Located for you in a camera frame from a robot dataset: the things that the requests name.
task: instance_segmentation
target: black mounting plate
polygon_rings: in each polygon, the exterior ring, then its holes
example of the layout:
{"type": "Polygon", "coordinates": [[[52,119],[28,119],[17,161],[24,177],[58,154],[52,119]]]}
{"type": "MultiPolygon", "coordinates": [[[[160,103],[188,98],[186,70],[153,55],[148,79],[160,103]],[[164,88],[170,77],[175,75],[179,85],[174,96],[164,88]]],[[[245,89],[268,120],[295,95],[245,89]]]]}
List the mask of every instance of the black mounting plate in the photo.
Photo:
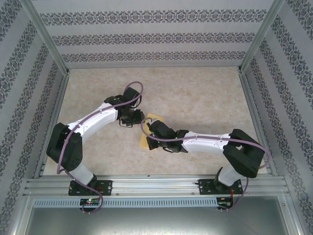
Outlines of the black mounting plate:
{"type": "MultiPolygon", "coordinates": [[[[102,196],[111,196],[112,180],[97,180],[95,190],[99,191],[102,196]]],[[[98,196],[97,193],[90,191],[72,180],[68,189],[69,196],[98,196]]]]}
{"type": "MultiPolygon", "coordinates": [[[[222,192],[219,192],[215,189],[214,186],[214,179],[200,179],[198,180],[199,185],[199,191],[200,195],[221,195],[225,194],[222,192]]],[[[242,194],[243,193],[243,187],[241,184],[241,180],[237,180],[234,182],[232,186],[229,188],[232,188],[234,190],[234,194],[242,194]]]]}

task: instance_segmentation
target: yellow sticky note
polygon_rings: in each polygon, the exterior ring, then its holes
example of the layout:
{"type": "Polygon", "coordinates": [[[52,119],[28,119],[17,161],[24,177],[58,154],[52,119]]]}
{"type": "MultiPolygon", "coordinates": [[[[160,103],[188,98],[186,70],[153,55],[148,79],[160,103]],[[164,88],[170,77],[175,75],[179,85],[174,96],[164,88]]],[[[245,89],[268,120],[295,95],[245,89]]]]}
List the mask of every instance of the yellow sticky note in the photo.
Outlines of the yellow sticky note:
{"type": "MultiPolygon", "coordinates": [[[[147,118],[157,118],[159,119],[160,121],[163,121],[163,118],[161,118],[160,116],[157,116],[157,115],[154,115],[154,114],[148,114],[147,115],[147,118]]],[[[149,122],[149,120],[146,120],[145,122],[145,125],[143,126],[143,129],[145,130],[145,132],[147,132],[148,134],[151,134],[151,131],[149,130],[149,127],[147,126],[147,123],[149,122]]],[[[146,138],[146,135],[142,133],[141,135],[141,140],[140,140],[140,145],[139,145],[140,148],[146,148],[146,149],[149,149],[149,146],[148,146],[148,142],[147,142],[147,138],[146,138]]]]}

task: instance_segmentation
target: patterned wall panel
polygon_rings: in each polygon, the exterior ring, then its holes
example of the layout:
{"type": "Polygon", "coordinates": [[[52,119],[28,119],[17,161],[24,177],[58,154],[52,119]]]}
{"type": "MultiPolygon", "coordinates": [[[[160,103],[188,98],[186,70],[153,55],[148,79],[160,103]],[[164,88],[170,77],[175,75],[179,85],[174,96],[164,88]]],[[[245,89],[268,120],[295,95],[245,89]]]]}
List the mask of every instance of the patterned wall panel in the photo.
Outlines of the patterned wall panel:
{"type": "Polygon", "coordinates": [[[287,0],[246,76],[274,163],[313,234],[313,42],[308,1],[287,0]]]}
{"type": "Polygon", "coordinates": [[[272,0],[35,0],[69,68],[240,65],[272,0]]]}
{"type": "Polygon", "coordinates": [[[63,80],[19,1],[0,3],[0,235],[32,178],[63,80]]]}

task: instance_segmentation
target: purple cable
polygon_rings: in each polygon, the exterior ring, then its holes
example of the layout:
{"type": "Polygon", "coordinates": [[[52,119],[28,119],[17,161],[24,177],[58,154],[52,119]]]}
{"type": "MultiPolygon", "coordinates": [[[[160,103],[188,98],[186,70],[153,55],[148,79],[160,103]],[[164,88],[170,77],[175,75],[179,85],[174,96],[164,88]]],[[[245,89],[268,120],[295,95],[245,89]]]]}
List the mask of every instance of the purple cable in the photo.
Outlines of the purple cable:
{"type": "MultiPolygon", "coordinates": [[[[59,162],[58,162],[58,166],[57,166],[57,174],[59,175],[62,171],[64,171],[70,178],[72,178],[73,180],[75,180],[75,181],[76,181],[78,184],[80,184],[81,186],[84,186],[85,188],[87,188],[87,189],[89,189],[89,190],[91,190],[91,191],[96,192],[97,194],[99,194],[100,199],[101,199],[101,204],[100,204],[100,206],[97,207],[95,210],[88,212],[88,214],[94,213],[94,212],[96,212],[97,210],[99,210],[99,209],[102,207],[102,205],[103,205],[103,196],[102,196],[101,193],[98,192],[97,190],[94,190],[93,188],[90,188],[90,187],[88,187],[87,185],[84,185],[84,184],[83,184],[82,182],[80,182],[79,180],[76,180],[75,177],[73,177],[73,176],[72,176],[69,172],[67,172],[65,169],[62,169],[62,170],[61,170],[61,163],[62,163],[62,160],[63,160],[65,148],[66,148],[66,146],[67,146],[67,144],[68,144],[68,141],[69,141],[70,137],[71,137],[72,134],[74,133],[74,131],[75,131],[81,124],[83,124],[85,121],[87,121],[89,118],[91,118],[91,117],[95,116],[96,114],[101,113],[101,112],[103,112],[103,111],[105,111],[105,110],[112,109],[112,108],[116,108],[116,107],[119,107],[119,106],[124,106],[124,105],[130,104],[130,103],[132,103],[132,102],[138,100],[138,99],[141,97],[142,93],[143,93],[143,84],[142,84],[141,82],[138,82],[138,81],[131,82],[130,84],[127,85],[127,87],[125,88],[124,91],[126,91],[127,88],[129,88],[132,84],[135,84],[135,83],[137,83],[137,84],[139,84],[139,85],[141,86],[141,91],[140,91],[140,93],[139,93],[138,96],[136,96],[135,98],[131,99],[130,101],[127,101],[127,102],[124,102],[124,103],[121,103],[121,104],[115,104],[115,105],[106,107],[106,108],[104,108],[104,109],[102,109],[102,110],[97,110],[97,111],[95,111],[94,113],[88,115],[86,118],[84,118],[83,120],[81,120],[81,121],[70,131],[70,133],[68,134],[67,138],[66,138],[65,141],[64,141],[64,144],[63,144],[63,147],[62,147],[62,150],[61,150],[61,154],[60,154],[60,158],[59,158],[59,162]]],[[[83,211],[83,213],[87,213],[86,211],[84,211],[84,206],[85,206],[85,205],[83,205],[83,207],[82,207],[82,211],[83,211]]]]}
{"type": "MultiPolygon", "coordinates": [[[[153,140],[156,140],[156,141],[166,141],[166,142],[173,142],[173,141],[184,141],[184,140],[193,140],[193,139],[208,139],[208,140],[216,140],[216,141],[231,141],[231,142],[237,142],[237,143],[244,143],[244,144],[250,144],[252,146],[255,146],[255,147],[258,147],[260,148],[261,150],[263,150],[267,155],[268,155],[268,161],[259,167],[259,169],[262,169],[264,167],[267,167],[270,162],[272,161],[272,156],[270,154],[270,152],[264,148],[263,146],[259,145],[259,144],[256,144],[256,143],[253,143],[253,142],[250,142],[250,141],[242,141],[242,140],[236,140],[236,139],[228,139],[228,138],[219,138],[219,137],[209,137],[209,136],[191,136],[191,137],[183,137],[183,138],[177,138],[177,139],[160,139],[160,138],[156,138],[154,136],[150,136],[147,132],[145,132],[143,126],[146,122],[146,120],[153,120],[151,117],[147,117],[145,118],[142,122],[141,122],[141,125],[140,125],[140,128],[141,128],[141,131],[149,138],[153,139],[153,140]]],[[[246,189],[248,187],[248,183],[249,183],[249,179],[247,178],[246,179],[246,186],[245,186],[245,189],[243,191],[243,193],[241,194],[241,196],[239,197],[238,201],[236,202],[236,204],[232,207],[234,208],[235,206],[238,205],[238,203],[241,201],[242,197],[244,196],[245,192],[246,192],[246,189]]]]}

